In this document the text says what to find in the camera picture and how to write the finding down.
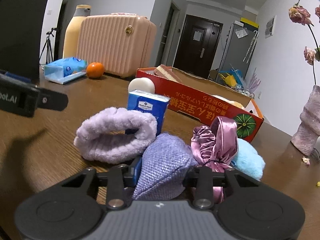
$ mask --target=wooden table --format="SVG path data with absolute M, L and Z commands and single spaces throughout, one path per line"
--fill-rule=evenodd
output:
M 13 239 L 20 239 L 13 213 L 25 198 L 93 166 L 105 171 L 110 166 L 82 159 L 73 146 L 76 129 L 88 117 L 109 106 L 126 107 L 128 81 L 104 76 L 103 80 L 80 79 L 64 86 L 40 82 L 42 87 L 66 93 L 65 111 L 38 109 L 32 119 L 0 111 L 0 225 Z M 190 143 L 199 125 L 186 116 L 167 110 L 163 131 Z M 263 124 L 252 145 L 263 156 L 266 167 L 263 182 L 298 200 L 306 212 L 300 240 L 320 236 L 320 165 L 308 168 L 302 154 L 284 132 Z M 103 202 L 105 192 L 99 192 Z

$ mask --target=lavender plush headband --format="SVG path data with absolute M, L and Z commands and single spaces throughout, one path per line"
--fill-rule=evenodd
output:
M 135 134 L 109 134 L 138 129 Z M 86 160 L 118 164 L 135 158 L 155 139 L 157 121 L 152 114 L 110 107 L 85 120 L 73 144 Z
M 208 166 L 215 172 L 224 172 L 230 167 L 238 151 L 236 122 L 224 116 L 217 116 L 210 128 L 206 125 L 194 128 L 191 149 L 201 166 Z M 213 196 L 217 203 L 223 200 L 221 187 L 213 187 Z

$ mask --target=pumpkin illustration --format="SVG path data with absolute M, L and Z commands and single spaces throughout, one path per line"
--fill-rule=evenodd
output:
M 252 134 L 256 128 L 256 121 L 249 114 L 238 114 L 233 120 L 237 123 L 238 138 L 245 138 Z

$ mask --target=refrigerator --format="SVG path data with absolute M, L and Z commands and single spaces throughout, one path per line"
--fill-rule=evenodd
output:
M 244 30 L 247 33 L 247 35 L 241 38 L 238 38 L 237 33 L 244 34 L 244 32 L 242 32 L 241 30 Z M 223 52 L 223 56 L 222 56 L 220 66 L 218 68 L 218 72 L 228 71 L 228 70 L 231 70 L 233 67 L 234 69 L 239 69 L 242 73 L 243 78 L 245 78 L 249 68 L 250 60 L 251 60 L 250 58 L 247 63 L 251 50 L 249 51 L 245 61 L 243 61 L 243 59 L 250 47 L 252 38 L 254 36 L 255 36 L 255 32 L 248 30 L 245 27 L 241 27 L 236 23 L 233 23 L 230 27 L 230 31 L 227 37 L 226 47 Z M 219 84 L 224 83 L 219 75 L 217 75 L 215 81 Z

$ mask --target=orange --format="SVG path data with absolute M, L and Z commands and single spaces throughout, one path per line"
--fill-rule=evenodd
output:
M 86 71 L 89 78 L 100 78 L 104 73 L 104 66 L 100 62 L 92 62 Z

